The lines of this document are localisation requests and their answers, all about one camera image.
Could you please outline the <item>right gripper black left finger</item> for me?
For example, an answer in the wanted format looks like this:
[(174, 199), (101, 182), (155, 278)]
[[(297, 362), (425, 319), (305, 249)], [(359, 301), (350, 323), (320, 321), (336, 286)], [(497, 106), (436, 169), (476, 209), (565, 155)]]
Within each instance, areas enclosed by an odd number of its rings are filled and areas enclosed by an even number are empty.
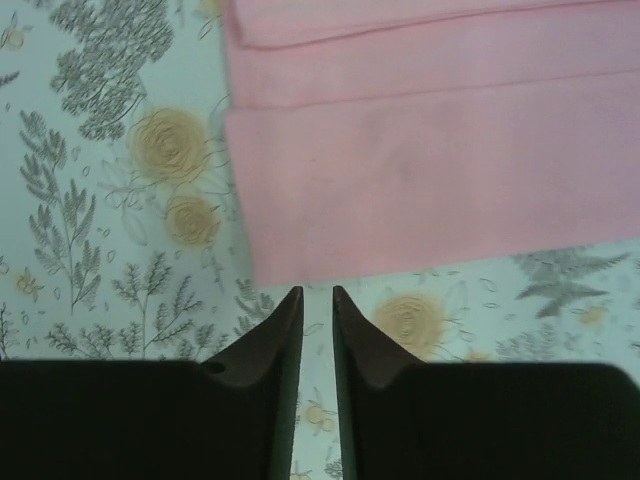
[(5, 360), (5, 479), (285, 479), (304, 297), (213, 357)]

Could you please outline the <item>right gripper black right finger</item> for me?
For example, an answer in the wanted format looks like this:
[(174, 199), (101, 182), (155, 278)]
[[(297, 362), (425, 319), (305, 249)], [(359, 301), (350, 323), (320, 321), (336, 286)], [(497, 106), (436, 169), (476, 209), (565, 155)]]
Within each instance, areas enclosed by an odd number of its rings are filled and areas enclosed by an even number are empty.
[(639, 389), (589, 362), (426, 363), (333, 290), (347, 479), (635, 479)]

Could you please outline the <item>pink t shirt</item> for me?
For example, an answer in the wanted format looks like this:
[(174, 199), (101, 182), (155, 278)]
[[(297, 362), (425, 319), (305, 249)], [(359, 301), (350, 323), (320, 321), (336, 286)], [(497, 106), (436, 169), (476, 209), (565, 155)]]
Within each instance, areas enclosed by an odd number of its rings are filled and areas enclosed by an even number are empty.
[(639, 235), (639, 5), (429, 1), (315, 34), (312, 1), (223, 5), (225, 133), (262, 286)]

